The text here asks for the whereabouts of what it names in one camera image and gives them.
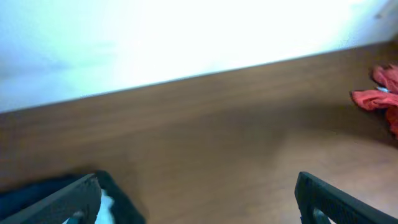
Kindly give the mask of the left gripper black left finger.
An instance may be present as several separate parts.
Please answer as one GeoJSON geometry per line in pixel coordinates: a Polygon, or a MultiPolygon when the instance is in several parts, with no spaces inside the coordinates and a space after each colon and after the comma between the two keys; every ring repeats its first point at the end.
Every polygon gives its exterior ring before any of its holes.
{"type": "Polygon", "coordinates": [[[94,174],[64,176],[1,193],[1,223],[94,223],[100,205],[94,174]]]}

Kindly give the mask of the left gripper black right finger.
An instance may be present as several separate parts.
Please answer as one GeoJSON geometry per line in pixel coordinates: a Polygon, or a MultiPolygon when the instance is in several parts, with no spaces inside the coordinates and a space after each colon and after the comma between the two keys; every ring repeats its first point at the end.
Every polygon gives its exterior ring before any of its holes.
{"type": "Polygon", "coordinates": [[[302,224],[397,224],[397,219],[308,172],[300,172],[295,198],[302,224]]]}

